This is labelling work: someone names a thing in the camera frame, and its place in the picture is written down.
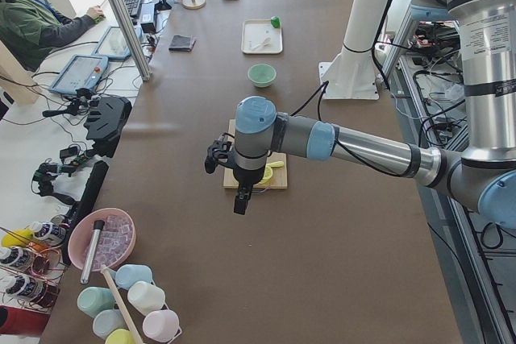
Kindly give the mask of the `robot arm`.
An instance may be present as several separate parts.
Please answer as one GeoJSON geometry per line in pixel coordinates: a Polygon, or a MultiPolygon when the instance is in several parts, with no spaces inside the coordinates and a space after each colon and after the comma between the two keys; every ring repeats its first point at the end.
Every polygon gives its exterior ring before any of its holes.
{"type": "Polygon", "coordinates": [[[422,149],[312,118],[279,113],[264,97],[236,110],[229,163],[239,187],[234,211],[245,212],[275,151],[363,164],[412,178],[500,226],[515,226],[515,0],[412,0],[417,15],[440,8],[459,24],[468,146],[422,149]]]}

